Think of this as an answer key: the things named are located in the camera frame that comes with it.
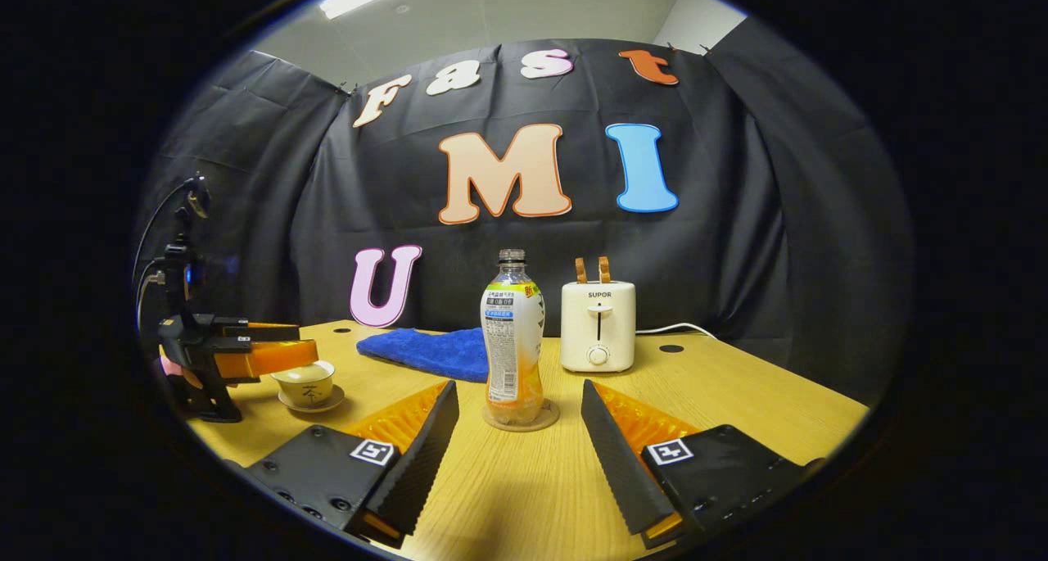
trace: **coaster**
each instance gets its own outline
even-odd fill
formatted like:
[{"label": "coaster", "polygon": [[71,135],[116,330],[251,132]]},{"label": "coaster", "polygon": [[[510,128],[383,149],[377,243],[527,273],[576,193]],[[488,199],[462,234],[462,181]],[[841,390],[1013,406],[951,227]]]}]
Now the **coaster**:
[{"label": "coaster", "polygon": [[284,404],[285,406],[287,406],[288,409],[292,409],[292,410],[294,410],[297,412],[305,412],[305,413],[326,412],[326,411],[334,408],[339,404],[341,404],[342,401],[345,400],[345,397],[346,397],[346,392],[344,390],[342,390],[342,387],[339,387],[337,385],[332,385],[331,386],[331,396],[328,397],[327,400],[324,400],[324,402],[321,405],[319,405],[316,407],[313,407],[313,408],[300,408],[299,406],[291,405],[291,400],[289,400],[287,397],[287,395],[284,394],[283,391],[277,393],[277,398],[280,400],[281,404]]},{"label": "coaster", "polygon": [[494,426],[499,430],[505,430],[506,432],[534,432],[536,430],[552,426],[554,422],[560,419],[561,408],[549,400],[543,400],[539,415],[527,424],[500,424],[492,417],[492,412],[487,409],[487,404],[484,404],[484,407],[481,408],[480,415],[489,426]]}]

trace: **letter m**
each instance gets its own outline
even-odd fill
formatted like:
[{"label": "letter m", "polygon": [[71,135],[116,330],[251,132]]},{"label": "letter m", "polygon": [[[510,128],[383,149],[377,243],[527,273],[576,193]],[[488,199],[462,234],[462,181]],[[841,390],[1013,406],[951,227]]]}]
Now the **letter m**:
[{"label": "letter m", "polygon": [[480,216],[470,201],[471,186],[487,212],[498,217],[506,209],[509,192],[520,180],[520,197],[514,213],[521,217],[548,217],[571,210],[571,199],[561,191],[556,170],[558,125],[527,125],[514,135],[506,154],[499,159],[479,133],[450,136],[438,148],[447,154],[447,206],[437,218],[449,225]]}]

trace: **wooden table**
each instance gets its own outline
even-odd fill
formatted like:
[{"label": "wooden table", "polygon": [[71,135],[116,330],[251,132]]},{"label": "wooden table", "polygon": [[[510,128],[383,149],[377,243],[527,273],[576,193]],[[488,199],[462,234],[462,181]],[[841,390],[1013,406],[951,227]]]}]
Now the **wooden table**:
[{"label": "wooden table", "polygon": [[[337,328],[350,332],[337,333]],[[190,424],[222,458],[244,467],[311,424],[342,429],[444,377],[362,357],[356,341],[386,330],[342,321],[302,328],[336,367],[346,401],[302,414],[277,400],[277,382],[230,393],[239,424]],[[676,344],[682,352],[662,352]],[[543,340],[541,374],[561,419],[533,433],[509,433],[480,416],[485,386],[459,381],[459,422],[414,536],[398,555],[421,560],[633,559],[649,553],[631,536],[583,423],[583,382],[593,379],[699,428],[732,424],[789,460],[829,455],[867,408],[741,349],[699,332],[637,338],[633,367],[581,374],[559,364],[560,340]]]}]

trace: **blue towel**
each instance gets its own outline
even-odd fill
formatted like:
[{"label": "blue towel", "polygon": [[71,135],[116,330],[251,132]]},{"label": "blue towel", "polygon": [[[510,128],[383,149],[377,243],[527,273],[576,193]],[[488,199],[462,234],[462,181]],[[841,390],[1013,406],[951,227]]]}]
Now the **blue towel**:
[{"label": "blue towel", "polygon": [[487,381],[487,351],[480,328],[439,336],[397,329],[357,342],[356,351],[441,376],[475,383]]}]

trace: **plastic bottle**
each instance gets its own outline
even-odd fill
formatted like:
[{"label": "plastic bottle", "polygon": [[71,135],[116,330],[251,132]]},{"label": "plastic bottle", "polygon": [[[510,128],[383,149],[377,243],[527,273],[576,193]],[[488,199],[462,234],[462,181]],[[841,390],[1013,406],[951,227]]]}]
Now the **plastic bottle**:
[{"label": "plastic bottle", "polygon": [[542,409],[539,357],[546,306],[524,272],[523,250],[499,251],[499,276],[480,300],[487,349],[487,408],[500,424],[528,424]]}]

